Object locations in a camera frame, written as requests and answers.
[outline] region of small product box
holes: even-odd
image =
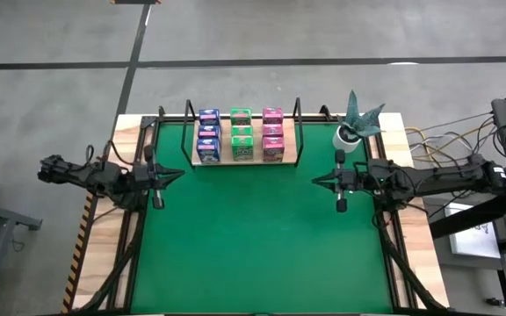
[[[232,126],[232,136],[253,136],[253,127]]]
[[[199,139],[217,139],[220,140],[219,126],[199,126]]]
[[[263,161],[282,162],[285,155],[285,139],[282,137],[263,137]]]
[[[202,163],[220,162],[220,142],[217,139],[198,139],[197,153]]]
[[[253,160],[253,137],[252,136],[232,136],[232,153],[234,161]]]
[[[251,109],[246,108],[232,108],[229,113],[229,118],[232,121],[232,126],[250,126],[251,125]]]
[[[283,137],[282,124],[263,124],[263,137]]]
[[[282,124],[283,118],[284,114],[282,114],[281,108],[263,109],[263,124]]]
[[[199,121],[203,126],[220,126],[220,111],[218,109],[200,110]]]

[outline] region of gray floor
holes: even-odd
[[[128,61],[140,15],[139,5],[106,0],[0,0],[0,63]],[[149,16],[140,60],[497,55],[506,55],[506,0],[165,0]],[[26,247],[6,260],[0,315],[59,311],[84,193],[39,182],[38,160],[81,161],[87,144],[100,148],[124,77],[124,69],[0,70],[0,205],[44,219],[37,233],[16,232]],[[506,63],[139,69],[126,112],[178,113],[186,98],[198,108],[292,108],[296,97],[305,112],[342,111],[351,89],[362,109],[386,103],[406,126],[432,126],[506,97]],[[490,144],[482,152],[503,162]],[[443,266],[451,306],[502,313],[481,302],[500,293],[494,273]],[[473,291],[482,284],[492,291]]]

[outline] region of wooden tray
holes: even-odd
[[[221,159],[220,162],[202,163],[197,153],[197,138],[199,135],[198,121],[194,122],[194,133],[192,135],[192,164],[194,166],[228,166],[228,165],[259,165],[259,164],[294,164],[298,158],[296,150],[296,129],[293,118],[285,118],[282,121],[282,128],[285,138],[285,154],[282,162],[263,162],[263,119],[253,118],[253,160],[245,162],[235,162],[232,155],[231,141],[231,122],[229,119],[221,120]]]

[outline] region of pink box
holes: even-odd
[[[282,137],[263,137],[263,161],[282,162],[285,155],[285,139]]]
[[[283,137],[282,124],[263,124],[263,137]]]
[[[284,115],[281,108],[263,109],[263,124],[282,124],[283,118]]]

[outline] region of green tabletop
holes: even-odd
[[[391,312],[372,198],[351,194],[337,213],[310,182],[334,168],[336,125],[304,125],[298,168],[193,170],[182,130],[159,132],[158,161],[186,173],[164,210],[148,207],[132,312]],[[366,161],[362,143],[354,161]]]

